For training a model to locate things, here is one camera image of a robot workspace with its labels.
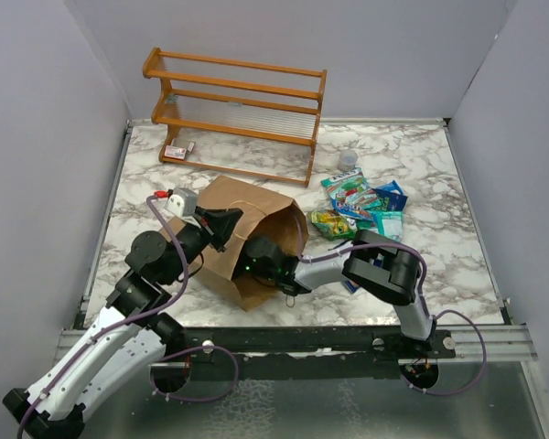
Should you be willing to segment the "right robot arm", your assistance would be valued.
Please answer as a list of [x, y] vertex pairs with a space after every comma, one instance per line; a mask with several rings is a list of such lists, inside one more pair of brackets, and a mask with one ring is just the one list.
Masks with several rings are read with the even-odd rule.
[[422, 293], [426, 271], [426, 262], [418, 251], [361, 230], [353, 240], [318, 256], [292, 256], [265, 236], [252, 238], [242, 247], [234, 274], [249, 275], [290, 296], [350, 281], [393, 306], [400, 321], [404, 351], [421, 358], [436, 343], [434, 318]]

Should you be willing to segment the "blue sweet chilli chips bag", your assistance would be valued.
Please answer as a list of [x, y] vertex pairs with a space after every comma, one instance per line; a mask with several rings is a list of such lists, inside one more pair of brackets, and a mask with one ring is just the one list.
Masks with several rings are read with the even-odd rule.
[[360, 287], [350, 280], [343, 282], [344, 287], [351, 293], [354, 294]]

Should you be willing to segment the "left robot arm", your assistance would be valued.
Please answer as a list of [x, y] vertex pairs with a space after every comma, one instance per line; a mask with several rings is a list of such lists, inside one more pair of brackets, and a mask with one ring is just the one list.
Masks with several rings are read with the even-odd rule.
[[193, 209], [179, 232], [166, 221], [161, 231], [135, 237], [129, 267], [106, 305], [76, 344], [40, 380], [12, 389], [3, 405], [18, 422], [16, 435], [77, 438], [97, 409], [138, 371], [160, 359], [177, 359], [186, 346], [183, 327], [166, 308], [179, 296], [166, 286], [186, 285], [189, 265], [207, 247], [225, 249], [241, 209]]

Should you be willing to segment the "brown paper bag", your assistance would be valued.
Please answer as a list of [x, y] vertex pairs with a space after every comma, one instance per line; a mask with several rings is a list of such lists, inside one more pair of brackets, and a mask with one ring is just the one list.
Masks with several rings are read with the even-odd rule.
[[295, 289], [292, 271], [308, 231], [293, 198], [219, 176], [198, 194], [176, 188], [165, 209], [174, 232], [187, 224], [196, 230], [201, 217], [212, 213], [230, 234], [224, 252], [208, 248], [203, 259], [193, 263], [201, 269], [196, 278], [212, 292], [250, 311], [286, 286]]

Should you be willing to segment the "teal white snack packet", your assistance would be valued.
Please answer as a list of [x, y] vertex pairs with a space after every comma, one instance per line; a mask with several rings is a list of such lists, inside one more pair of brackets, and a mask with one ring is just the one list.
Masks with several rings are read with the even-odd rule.
[[402, 211], [370, 211], [371, 220], [357, 219], [358, 230], [370, 230], [393, 241], [400, 242], [404, 235]]

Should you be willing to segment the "blue salt vinegar chips bag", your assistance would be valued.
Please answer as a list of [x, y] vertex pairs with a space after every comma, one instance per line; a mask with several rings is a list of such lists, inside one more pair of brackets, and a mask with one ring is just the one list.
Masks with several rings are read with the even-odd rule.
[[388, 184], [375, 187], [374, 192], [381, 202], [380, 211], [404, 211], [408, 197], [399, 184], [393, 180]]

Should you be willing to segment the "green red candy packet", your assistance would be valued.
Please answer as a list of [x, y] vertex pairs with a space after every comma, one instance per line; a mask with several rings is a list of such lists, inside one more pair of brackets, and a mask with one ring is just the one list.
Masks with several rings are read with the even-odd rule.
[[371, 211], [381, 206], [379, 196], [369, 185], [360, 167], [321, 181], [332, 208], [340, 215], [371, 220]]

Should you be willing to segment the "yellow green candy packet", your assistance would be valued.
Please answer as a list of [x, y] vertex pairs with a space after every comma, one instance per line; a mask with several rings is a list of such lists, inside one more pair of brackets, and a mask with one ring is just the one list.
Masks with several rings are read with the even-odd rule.
[[353, 220], [344, 218], [333, 209], [314, 209], [308, 217], [311, 224], [329, 241], [352, 239], [357, 231]]

